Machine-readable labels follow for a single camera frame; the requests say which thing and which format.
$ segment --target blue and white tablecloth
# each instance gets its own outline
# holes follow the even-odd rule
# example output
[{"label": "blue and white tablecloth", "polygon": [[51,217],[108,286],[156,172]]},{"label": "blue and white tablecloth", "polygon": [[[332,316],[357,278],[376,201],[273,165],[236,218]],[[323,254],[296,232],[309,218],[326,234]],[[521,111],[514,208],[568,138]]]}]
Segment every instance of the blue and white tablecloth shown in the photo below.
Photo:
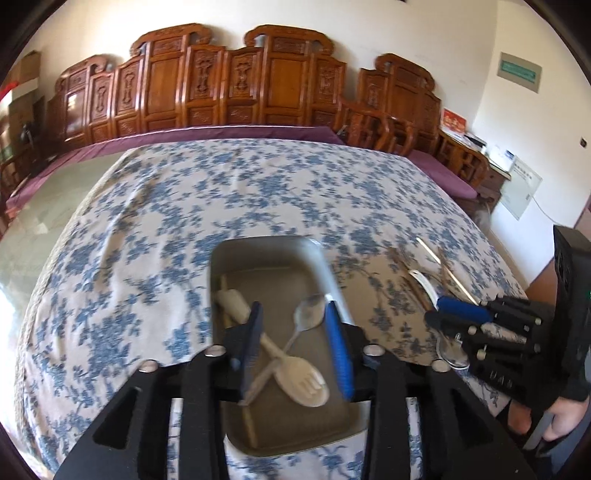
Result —
[{"label": "blue and white tablecloth", "polygon": [[[16,394],[32,453],[55,471],[141,359],[177,363],[208,345],[207,263],[219,242],[291,234],[324,245],[352,318],[408,361],[429,364],[435,337],[401,288],[388,247],[405,247],[422,270],[437,271],[419,236],[443,249],[476,298],[522,294],[480,230],[404,158],[284,140],[141,147],[74,214],[31,299]],[[506,404],[468,381],[493,413]],[[339,480],[359,477],[364,443],[360,434],[278,458],[226,447],[235,479],[296,480],[305,471]],[[416,477],[416,429],[411,446]],[[172,478],[176,452],[173,441]]]}]

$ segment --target red object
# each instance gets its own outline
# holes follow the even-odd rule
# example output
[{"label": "red object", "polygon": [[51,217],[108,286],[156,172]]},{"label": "red object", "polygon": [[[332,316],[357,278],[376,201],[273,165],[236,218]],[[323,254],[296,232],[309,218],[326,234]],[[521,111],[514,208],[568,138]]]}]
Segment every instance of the red object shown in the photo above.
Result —
[{"label": "red object", "polygon": [[8,92],[10,92],[10,90],[12,90],[13,88],[16,88],[16,87],[18,87],[18,82],[10,82],[2,90],[0,90],[0,102],[2,102],[2,99],[4,97],[6,97],[6,95],[8,94]]},{"label": "red object", "polygon": [[448,130],[458,134],[466,133],[466,119],[457,113],[448,110],[447,108],[443,109],[443,117],[441,119],[441,124]]}]

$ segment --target wall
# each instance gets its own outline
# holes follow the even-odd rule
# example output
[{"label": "wall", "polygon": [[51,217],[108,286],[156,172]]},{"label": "wall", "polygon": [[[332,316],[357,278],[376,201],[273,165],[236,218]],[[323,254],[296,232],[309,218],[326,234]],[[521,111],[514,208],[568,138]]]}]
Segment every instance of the wall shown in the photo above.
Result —
[{"label": "wall", "polygon": [[[543,179],[535,198],[546,214],[573,226],[591,190],[591,86],[567,47],[524,2],[499,1],[496,40],[473,129],[516,154]],[[543,67],[538,94],[496,76],[501,52]],[[519,221],[499,204],[492,232],[527,284],[554,255],[553,222],[531,202]]]},{"label": "wall", "polygon": [[443,104],[470,122],[482,97],[495,37],[496,0],[69,0],[37,31],[23,54],[43,52],[41,91],[50,98],[57,76],[98,53],[129,57],[129,46],[157,28],[197,22],[214,42],[243,46],[261,24],[318,30],[349,64],[347,94],[360,67],[393,52],[422,65]]}]

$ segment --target person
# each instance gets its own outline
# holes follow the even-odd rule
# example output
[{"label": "person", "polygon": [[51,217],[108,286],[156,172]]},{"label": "person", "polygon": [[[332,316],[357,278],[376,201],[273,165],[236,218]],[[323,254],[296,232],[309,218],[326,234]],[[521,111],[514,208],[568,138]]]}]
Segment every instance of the person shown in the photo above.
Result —
[{"label": "person", "polygon": [[[591,351],[585,359],[585,376],[591,381]],[[574,448],[591,425],[589,397],[578,402],[559,397],[548,409],[554,414],[552,423],[543,434],[544,441],[536,450],[540,480],[551,478],[564,465]],[[507,412],[508,428],[518,436],[525,436],[531,428],[531,410],[515,400],[511,400]]]}]

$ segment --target black device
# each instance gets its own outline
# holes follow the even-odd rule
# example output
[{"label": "black device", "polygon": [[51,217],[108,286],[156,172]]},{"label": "black device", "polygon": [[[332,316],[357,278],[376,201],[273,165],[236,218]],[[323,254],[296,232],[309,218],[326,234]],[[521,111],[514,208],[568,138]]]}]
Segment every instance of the black device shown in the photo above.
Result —
[{"label": "black device", "polygon": [[[337,311],[334,302],[329,309]],[[406,364],[338,314],[329,321],[325,312],[324,324],[339,386],[351,387],[343,396],[371,402],[362,480],[410,477],[407,397],[419,404],[426,480],[535,479],[502,426],[445,362]],[[228,479],[219,405],[238,402],[247,391],[261,331],[262,307],[255,302],[248,322],[228,329],[221,345],[183,364],[144,362],[74,445],[55,480],[166,479],[171,399],[179,397],[178,478]]]},{"label": "black device", "polygon": [[591,242],[577,230],[555,226],[554,245],[555,307],[514,297],[483,306],[494,323],[522,336],[523,343],[484,334],[477,311],[425,315],[428,325],[462,341],[473,375],[531,408],[534,418],[558,397],[584,401],[590,391],[584,362],[591,346]]}]

